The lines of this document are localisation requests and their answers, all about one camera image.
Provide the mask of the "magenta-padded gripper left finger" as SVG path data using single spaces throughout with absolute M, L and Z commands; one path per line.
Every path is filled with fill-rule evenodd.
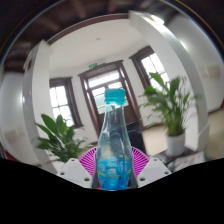
M 96 150 L 97 148 L 94 147 L 83 153 L 78 159 L 70 158 L 57 175 L 81 187 L 96 189 L 98 187 L 95 165 Z

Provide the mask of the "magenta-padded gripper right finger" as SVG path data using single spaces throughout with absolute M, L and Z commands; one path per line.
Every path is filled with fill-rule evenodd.
M 149 157 L 133 147 L 133 168 L 130 176 L 130 189 L 141 188 L 171 174 L 171 171 L 155 157 Z

